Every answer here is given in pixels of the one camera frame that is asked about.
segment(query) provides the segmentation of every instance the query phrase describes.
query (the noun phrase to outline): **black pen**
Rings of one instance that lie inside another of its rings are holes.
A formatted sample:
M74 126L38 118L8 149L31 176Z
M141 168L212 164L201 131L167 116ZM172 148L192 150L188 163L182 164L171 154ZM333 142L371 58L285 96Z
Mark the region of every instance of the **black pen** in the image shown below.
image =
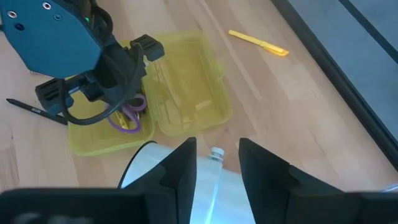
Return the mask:
M55 122L58 122L60 124L68 125L68 121L63 116L51 115L51 114L49 114L46 111L34 108L33 106L29 106L29 105L27 105L27 104L25 104L23 102L20 102L20 101L14 100L14 99L7 99L7 101L8 101L8 103L10 103L12 105L16 105L16 106L18 106L18 107L20 107L22 109L28 110L28 111L30 111L32 113L41 115L41 116L43 116L45 118L51 119L51 120L53 120Z

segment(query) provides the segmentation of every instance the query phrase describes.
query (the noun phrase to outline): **wooden table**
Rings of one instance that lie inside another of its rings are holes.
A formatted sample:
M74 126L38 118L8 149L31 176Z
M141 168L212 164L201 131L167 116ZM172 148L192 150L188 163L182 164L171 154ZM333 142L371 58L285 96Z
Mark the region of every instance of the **wooden table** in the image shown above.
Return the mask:
M234 111L225 125L199 134L198 150L226 151L224 166L239 172L238 142L249 137L309 174L343 190L379 190L397 172L333 88L269 0L98 1L112 15L119 40L142 34L200 29L224 65ZM231 37L229 29L290 50L276 57ZM30 74L0 36L0 191L16 187L115 187L137 149L78 157L66 127L6 103L39 106L34 87L48 79ZM178 146L186 136L155 140Z

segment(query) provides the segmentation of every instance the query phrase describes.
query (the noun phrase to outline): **black cable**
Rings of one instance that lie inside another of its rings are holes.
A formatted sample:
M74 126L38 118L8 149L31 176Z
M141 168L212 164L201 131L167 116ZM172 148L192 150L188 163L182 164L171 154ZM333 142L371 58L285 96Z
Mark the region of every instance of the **black cable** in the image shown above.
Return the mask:
M99 16L102 20L104 20L107 29L106 32L100 37L101 41L105 44L112 36L113 32L113 21L111 15L107 11L105 11L103 8L99 6L91 6L91 12L95 16Z
M97 6L97 5L98 5L98 3L97 3L96 0L90 0L90 4L91 4L92 6Z
M65 97L65 93L66 93L65 84L64 84L64 82L60 82L60 106L61 106L63 116L65 117L65 119L67 121L69 121L73 124L77 124L77 125L95 124L95 123L100 122L103 119L107 118L108 116L111 116L111 114L113 114L117 109L119 109L123 105L123 103L125 103L127 100L129 100L129 97L132 95L131 91L135 90L135 88L132 88L133 85L135 84L135 83L133 83L133 79L136 75L138 75L140 68L144 66L144 51L142 49L141 44L134 43L134 45L132 47L137 48L138 61L137 61L137 65L136 65L134 74L131 77L131 79L129 80L128 85L124 89L123 97L117 103L115 103L114 105L111 105L106 110L104 110L102 113L97 114L96 116L93 116L92 118L78 119L69 113L68 108L67 108L67 103L66 103L66 97ZM113 61L112 61L112 63L113 63L113 66L115 67L115 69L119 73L121 73L121 70L118 68L118 66Z

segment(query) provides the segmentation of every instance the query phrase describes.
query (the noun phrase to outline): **screw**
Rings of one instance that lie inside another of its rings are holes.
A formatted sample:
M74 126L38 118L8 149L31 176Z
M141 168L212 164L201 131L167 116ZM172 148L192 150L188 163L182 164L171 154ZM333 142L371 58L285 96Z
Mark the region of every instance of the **screw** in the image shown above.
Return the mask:
M13 19L15 19L15 18L18 17L17 13L14 12L14 11L8 11L8 12L7 12L7 15L8 15L9 17L13 18Z
M50 10L51 9L51 5L48 2L43 2L43 8L45 8L46 10Z
M62 20L62 16L60 14L56 14L56 15L54 15L54 19L56 21L61 21Z

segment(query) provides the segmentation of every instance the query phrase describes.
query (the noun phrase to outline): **container lid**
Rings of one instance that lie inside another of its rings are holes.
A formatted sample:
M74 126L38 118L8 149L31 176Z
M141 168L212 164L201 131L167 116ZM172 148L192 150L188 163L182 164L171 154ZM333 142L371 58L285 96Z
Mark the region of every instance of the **container lid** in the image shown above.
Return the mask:
M200 32L156 37L165 56L151 62L142 79L149 109L170 136L196 133L232 115L223 71Z

